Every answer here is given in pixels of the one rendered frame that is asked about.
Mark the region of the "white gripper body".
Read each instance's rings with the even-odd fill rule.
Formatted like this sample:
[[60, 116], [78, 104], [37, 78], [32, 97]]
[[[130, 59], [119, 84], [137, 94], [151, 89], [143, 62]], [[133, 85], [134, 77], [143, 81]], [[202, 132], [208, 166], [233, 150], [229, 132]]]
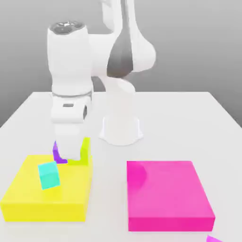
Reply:
[[58, 152], [63, 159], [80, 160], [84, 137], [83, 124], [54, 124]]

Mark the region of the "small lime cube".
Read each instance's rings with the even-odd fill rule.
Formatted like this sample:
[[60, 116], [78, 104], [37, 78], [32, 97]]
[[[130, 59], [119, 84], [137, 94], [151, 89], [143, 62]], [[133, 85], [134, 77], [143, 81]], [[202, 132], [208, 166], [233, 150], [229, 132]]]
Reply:
[[80, 149], [80, 160], [68, 160], [68, 165], [88, 165], [91, 157], [90, 137], [84, 137]]

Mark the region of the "small purple cube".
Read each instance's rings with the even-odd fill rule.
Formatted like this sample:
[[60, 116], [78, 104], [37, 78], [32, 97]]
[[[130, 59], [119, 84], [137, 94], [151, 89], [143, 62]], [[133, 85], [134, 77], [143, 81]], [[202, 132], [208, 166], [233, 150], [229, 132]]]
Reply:
[[52, 148], [53, 159], [57, 164], [67, 164], [68, 161], [66, 159], [62, 159], [59, 152], [56, 141], [53, 144]]

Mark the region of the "small cyan cube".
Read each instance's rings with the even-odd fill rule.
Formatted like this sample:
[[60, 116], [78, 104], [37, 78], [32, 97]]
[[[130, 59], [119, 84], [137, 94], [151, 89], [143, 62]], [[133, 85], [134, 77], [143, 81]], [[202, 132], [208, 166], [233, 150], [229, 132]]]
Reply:
[[55, 161], [39, 164], [38, 173], [42, 190], [60, 186], [59, 170]]

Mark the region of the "large yellow box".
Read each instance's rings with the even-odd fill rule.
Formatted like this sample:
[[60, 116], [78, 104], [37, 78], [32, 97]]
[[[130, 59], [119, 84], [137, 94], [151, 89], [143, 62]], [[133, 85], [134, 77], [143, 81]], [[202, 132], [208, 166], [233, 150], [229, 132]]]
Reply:
[[6, 222], [84, 222], [93, 175], [87, 165], [59, 164], [60, 186], [43, 190], [38, 165], [51, 155], [29, 155], [0, 201]]

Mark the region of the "large pink box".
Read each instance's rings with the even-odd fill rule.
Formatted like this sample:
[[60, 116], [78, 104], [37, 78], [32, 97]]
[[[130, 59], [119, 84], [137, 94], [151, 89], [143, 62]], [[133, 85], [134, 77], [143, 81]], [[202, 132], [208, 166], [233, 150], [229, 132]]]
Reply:
[[130, 232], [211, 232], [215, 214], [191, 161], [127, 161]]

